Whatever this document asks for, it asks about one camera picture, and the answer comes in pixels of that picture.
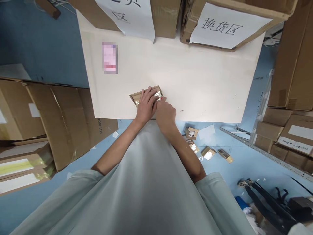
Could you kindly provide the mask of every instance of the blue floor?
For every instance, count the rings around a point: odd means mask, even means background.
[[[62,14],[58,20],[54,20],[37,10],[32,2],[26,4],[22,0],[16,0],[0,3],[0,65],[22,63],[33,80],[88,87],[77,18],[63,8],[59,9]],[[239,124],[247,131],[252,131],[269,71],[274,66],[277,48],[263,47],[261,50],[242,123]],[[131,120],[118,120],[117,132],[121,134],[130,122]],[[234,130],[234,124],[177,122],[181,133],[185,126],[202,129],[212,124],[216,132],[212,138],[195,142],[200,150],[207,145],[215,150],[223,148],[234,158],[231,164],[218,154],[210,161],[202,161],[207,174],[214,171],[222,174],[234,196],[241,196],[246,202],[251,201],[247,193],[237,187],[241,178],[260,179],[259,183],[273,194],[274,187],[278,186],[287,189],[290,197],[309,196],[291,177],[312,189],[310,182],[219,130],[220,126]],[[18,226],[66,180],[68,173],[89,169],[114,140],[109,136],[46,183],[1,196],[0,235],[9,234]]]

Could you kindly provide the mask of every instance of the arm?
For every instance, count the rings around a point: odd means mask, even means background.
[[[176,109],[162,99],[156,108],[157,124],[175,148],[180,160],[194,183],[206,177],[205,170],[194,151],[180,134],[175,125]]]
[[[110,172],[123,158],[131,142],[135,139],[142,127],[152,118],[157,109],[158,96],[153,95],[157,90],[142,90],[137,109],[137,116],[120,137],[109,147],[97,163],[91,168],[103,175]]]

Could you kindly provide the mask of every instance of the shirt sleeve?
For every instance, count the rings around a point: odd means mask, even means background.
[[[207,175],[195,186],[223,235],[255,234],[220,173]]]
[[[104,176],[94,170],[76,171],[56,189],[11,235],[46,234]]]

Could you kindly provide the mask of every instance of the paper sign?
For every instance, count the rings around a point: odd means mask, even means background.
[[[32,115],[33,118],[40,118],[40,113],[36,107],[35,104],[28,104],[29,106],[29,110],[30,110],[30,114]]]
[[[1,112],[1,109],[0,109],[0,124],[4,124],[4,123],[7,123],[7,122],[6,122],[6,119],[3,116],[3,113]]]
[[[206,3],[190,43],[232,49],[271,20]]]
[[[42,148],[47,143],[48,143],[48,141],[43,141],[43,142],[39,142],[39,143],[15,146],[15,147],[7,150],[7,151],[0,153],[0,158],[14,156],[14,155],[18,155],[18,154],[31,153],[31,152],[36,151],[38,148]]]
[[[125,35],[154,41],[151,5],[147,0],[96,0]]]
[[[306,154],[310,154],[312,149],[313,149],[313,146],[311,146],[311,145],[297,142],[297,141],[288,139],[286,137],[279,137],[278,143],[285,145],[289,148],[296,149],[296,150],[303,152],[303,153],[306,153]]]

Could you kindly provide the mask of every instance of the box flap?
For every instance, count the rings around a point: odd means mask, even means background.
[[[71,87],[28,83],[37,106],[57,171],[89,151],[86,118],[78,91]]]

